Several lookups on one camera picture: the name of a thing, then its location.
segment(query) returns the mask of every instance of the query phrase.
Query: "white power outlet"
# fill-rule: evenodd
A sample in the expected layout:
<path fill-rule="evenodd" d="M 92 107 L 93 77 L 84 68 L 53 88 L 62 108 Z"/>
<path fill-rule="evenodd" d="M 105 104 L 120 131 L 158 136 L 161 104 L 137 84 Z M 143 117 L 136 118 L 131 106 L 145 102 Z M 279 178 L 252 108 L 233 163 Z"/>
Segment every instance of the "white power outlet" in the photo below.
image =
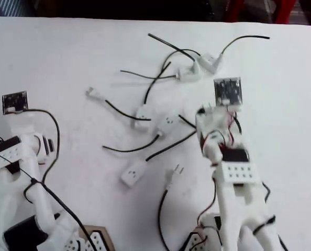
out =
<path fill-rule="evenodd" d="M 134 184 L 144 175 L 146 168 L 147 162 L 134 162 L 127 170 L 125 170 L 120 179 L 128 187 L 133 187 Z"/>
<path fill-rule="evenodd" d="M 140 119 L 151 119 L 152 111 L 146 104 L 142 105 L 137 109 L 136 117 Z M 135 128 L 140 131 L 147 131 L 150 127 L 151 122 L 147 120 L 136 120 Z"/>
<path fill-rule="evenodd" d="M 182 82 L 194 82 L 202 78 L 202 72 L 197 61 L 194 61 L 193 66 L 180 67 L 177 72 L 177 77 Z"/>
<path fill-rule="evenodd" d="M 169 134 L 177 126 L 178 122 L 178 115 L 167 115 L 163 117 L 157 126 L 159 134 L 161 136 Z"/>

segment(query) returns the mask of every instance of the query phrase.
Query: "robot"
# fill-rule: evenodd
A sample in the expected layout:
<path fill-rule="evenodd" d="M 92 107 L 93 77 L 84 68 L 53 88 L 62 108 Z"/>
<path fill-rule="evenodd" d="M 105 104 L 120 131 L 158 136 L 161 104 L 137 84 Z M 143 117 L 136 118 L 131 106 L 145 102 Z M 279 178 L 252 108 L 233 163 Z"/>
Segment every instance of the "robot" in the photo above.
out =
<path fill-rule="evenodd" d="M 238 243 L 246 226 L 263 250 L 281 251 L 275 216 L 266 206 L 266 190 L 250 160 L 237 119 L 242 104 L 240 78 L 216 79 L 214 83 L 216 107 L 202 107 L 195 117 L 202 155 L 216 168 L 213 180 L 220 210 L 219 216 L 208 214 L 198 222 L 204 236 L 214 236 L 206 241 L 205 250 L 237 251 L 239 246 L 241 250 L 259 250 Z"/>

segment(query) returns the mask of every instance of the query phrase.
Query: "electrical plug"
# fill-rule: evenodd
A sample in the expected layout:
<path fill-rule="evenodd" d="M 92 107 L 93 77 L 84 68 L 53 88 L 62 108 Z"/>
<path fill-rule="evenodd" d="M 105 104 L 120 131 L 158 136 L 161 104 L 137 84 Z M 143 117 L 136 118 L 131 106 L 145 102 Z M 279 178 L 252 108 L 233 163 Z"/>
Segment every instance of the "electrical plug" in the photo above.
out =
<path fill-rule="evenodd" d="M 95 88 L 93 87 L 89 87 L 88 90 L 86 91 L 86 95 L 88 97 L 100 100 L 100 101 L 104 101 L 106 100 L 106 98 Z"/>
<path fill-rule="evenodd" d="M 146 119 L 152 117 L 152 110 L 146 104 L 143 104 L 141 107 L 138 107 L 136 117 L 140 119 Z M 147 120 L 136 120 L 135 128 L 139 131 L 147 131 L 150 128 L 150 121 Z"/>
<path fill-rule="evenodd" d="M 197 60 L 194 61 L 192 67 L 180 67 L 176 78 L 182 82 L 194 82 L 202 78 L 201 68 Z"/>
<path fill-rule="evenodd" d="M 166 175 L 166 190 L 169 190 L 172 184 L 174 184 L 179 177 L 181 176 L 183 172 L 184 167 L 179 169 L 179 164 L 176 166 L 175 169 L 171 170 L 167 175 Z"/>
<path fill-rule="evenodd" d="M 214 58 L 210 54 L 204 54 L 197 60 L 204 69 L 215 75 L 223 64 L 223 54 L 220 54 L 218 58 Z"/>
<path fill-rule="evenodd" d="M 178 115 L 167 115 L 163 117 L 157 126 L 159 136 L 169 134 L 179 123 Z"/>
<path fill-rule="evenodd" d="M 121 181 L 128 187 L 133 187 L 135 183 L 144 175 L 147 162 L 136 161 L 121 175 Z"/>

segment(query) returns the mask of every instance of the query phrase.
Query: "red chair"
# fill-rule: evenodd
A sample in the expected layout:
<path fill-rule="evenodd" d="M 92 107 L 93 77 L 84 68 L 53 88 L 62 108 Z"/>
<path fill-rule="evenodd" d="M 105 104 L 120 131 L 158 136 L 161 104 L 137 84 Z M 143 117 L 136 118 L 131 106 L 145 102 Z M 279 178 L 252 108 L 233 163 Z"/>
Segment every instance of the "red chair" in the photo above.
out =
<path fill-rule="evenodd" d="M 288 24 L 290 14 L 296 0 L 273 0 L 273 1 L 276 4 L 276 9 L 273 14 L 274 23 Z M 225 13 L 225 22 L 238 21 L 239 14 L 243 8 L 244 8 L 244 0 L 229 0 Z"/>

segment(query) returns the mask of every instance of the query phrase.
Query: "white tablecloth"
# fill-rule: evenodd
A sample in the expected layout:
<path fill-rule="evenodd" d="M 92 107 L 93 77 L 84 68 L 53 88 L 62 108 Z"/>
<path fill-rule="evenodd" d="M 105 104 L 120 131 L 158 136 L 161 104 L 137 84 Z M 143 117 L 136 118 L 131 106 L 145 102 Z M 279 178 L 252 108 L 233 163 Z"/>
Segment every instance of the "white tablecloth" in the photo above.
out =
<path fill-rule="evenodd" d="M 214 55 L 236 36 L 271 37 L 233 44 L 215 77 L 241 77 L 244 105 L 239 120 L 250 156 L 272 190 L 269 206 L 279 234 L 289 250 L 311 250 L 311 27 L 0 18 L 0 135 L 10 136 L 1 112 L 3 94 L 26 90 L 30 108 L 51 111 L 60 124 L 61 155 L 47 184 L 84 224 L 107 227 L 117 250 L 163 250 L 157 208 L 166 170 L 181 164 L 184 175 L 170 190 L 162 213 L 166 241 L 177 250 L 214 192 L 210 163 L 202 157 L 197 138 L 151 160 L 132 189 L 119 178 L 134 161 L 192 129 L 182 123 L 145 151 L 113 154 L 102 145 L 127 149 L 149 142 L 153 135 L 135 131 L 129 119 L 84 95 L 93 86 L 126 113 L 135 112 L 150 81 L 119 70 L 155 76 L 172 52 L 149 38 L 149 32 L 180 48 Z M 167 73 L 191 64 L 183 55 L 172 62 Z M 201 100 L 215 103 L 211 76 L 197 83 L 159 82 L 149 104 L 159 114 L 173 110 L 194 121 Z M 35 121 L 38 131 L 55 138 L 49 117 L 37 114 Z"/>

